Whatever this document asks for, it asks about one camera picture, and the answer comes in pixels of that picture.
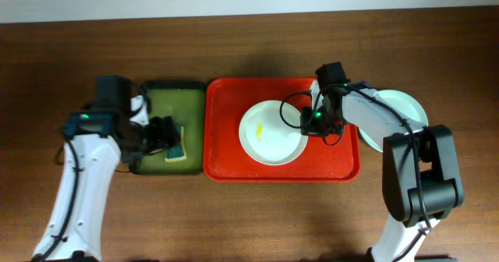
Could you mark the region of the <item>green and yellow sponge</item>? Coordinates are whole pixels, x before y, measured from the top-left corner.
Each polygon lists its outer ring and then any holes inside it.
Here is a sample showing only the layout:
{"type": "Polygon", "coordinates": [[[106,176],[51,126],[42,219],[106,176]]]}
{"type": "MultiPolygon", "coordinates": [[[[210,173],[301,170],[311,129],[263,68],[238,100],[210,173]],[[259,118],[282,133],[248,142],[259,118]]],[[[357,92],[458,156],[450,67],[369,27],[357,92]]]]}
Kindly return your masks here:
{"type": "Polygon", "coordinates": [[[165,152],[166,162],[184,161],[187,159],[186,149],[184,144],[184,127],[176,126],[176,131],[179,135],[179,142],[173,147],[170,147],[165,152]]]}

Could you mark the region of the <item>white plate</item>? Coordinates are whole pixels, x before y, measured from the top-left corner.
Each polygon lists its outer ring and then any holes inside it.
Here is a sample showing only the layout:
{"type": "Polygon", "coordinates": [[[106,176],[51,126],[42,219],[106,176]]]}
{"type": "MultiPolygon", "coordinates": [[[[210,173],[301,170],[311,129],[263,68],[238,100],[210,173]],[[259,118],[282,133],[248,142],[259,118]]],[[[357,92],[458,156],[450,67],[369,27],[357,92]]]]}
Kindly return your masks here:
{"type": "Polygon", "coordinates": [[[249,108],[239,123],[239,142],[253,160],[271,166],[294,161],[305,150],[308,137],[285,124],[300,122],[300,112],[294,106],[280,101],[261,101],[249,108]]]}

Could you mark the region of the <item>mint green plate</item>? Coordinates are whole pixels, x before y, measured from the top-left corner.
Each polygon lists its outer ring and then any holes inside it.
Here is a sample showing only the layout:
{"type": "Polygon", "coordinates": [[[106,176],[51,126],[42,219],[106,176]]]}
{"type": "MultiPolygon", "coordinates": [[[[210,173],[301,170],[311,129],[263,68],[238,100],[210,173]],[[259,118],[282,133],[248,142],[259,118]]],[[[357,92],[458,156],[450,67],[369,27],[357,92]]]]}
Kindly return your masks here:
{"type": "MultiPolygon", "coordinates": [[[[385,104],[396,110],[403,117],[409,118],[412,121],[423,124],[424,126],[429,125],[428,117],[422,105],[416,99],[404,92],[398,90],[367,89],[363,89],[362,92],[369,95],[370,97],[382,99],[385,104]]],[[[380,136],[380,139],[374,140],[372,133],[365,133],[361,128],[358,128],[358,131],[360,133],[360,136],[369,146],[381,153],[383,152],[383,138],[393,134],[393,132],[388,133],[383,129],[381,134],[377,133],[375,135],[380,136]]]]}

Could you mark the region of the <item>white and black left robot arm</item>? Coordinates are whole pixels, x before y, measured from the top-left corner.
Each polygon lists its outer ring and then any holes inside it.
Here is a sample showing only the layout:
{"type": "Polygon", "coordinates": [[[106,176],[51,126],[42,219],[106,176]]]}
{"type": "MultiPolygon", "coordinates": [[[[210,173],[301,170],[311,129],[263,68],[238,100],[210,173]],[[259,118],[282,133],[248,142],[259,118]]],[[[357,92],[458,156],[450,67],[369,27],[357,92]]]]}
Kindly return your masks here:
{"type": "Polygon", "coordinates": [[[120,112],[76,112],[62,131],[64,168],[55,205],[37,244],[35,261],[99,261],[111,179],[120,163],[179,143],[173,119],[120,112]]]}

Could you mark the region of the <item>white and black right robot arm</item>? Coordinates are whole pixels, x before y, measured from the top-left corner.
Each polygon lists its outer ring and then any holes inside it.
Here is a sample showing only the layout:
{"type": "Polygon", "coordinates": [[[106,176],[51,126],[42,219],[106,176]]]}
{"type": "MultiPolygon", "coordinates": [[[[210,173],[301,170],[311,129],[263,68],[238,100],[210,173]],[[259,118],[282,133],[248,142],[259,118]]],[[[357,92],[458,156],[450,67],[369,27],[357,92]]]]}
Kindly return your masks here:
{"type": "Polygon", "coordinates": [[[367,260],[414,261],[433,228],[464,201],[451,130],[402,114],[365,82],[313,81],[309,92],[320,104],[322,124],[307,129],[307,135],[337,133],[340,120],[357,126],[383,150],[382,193],[389,215],[367,260]]]}

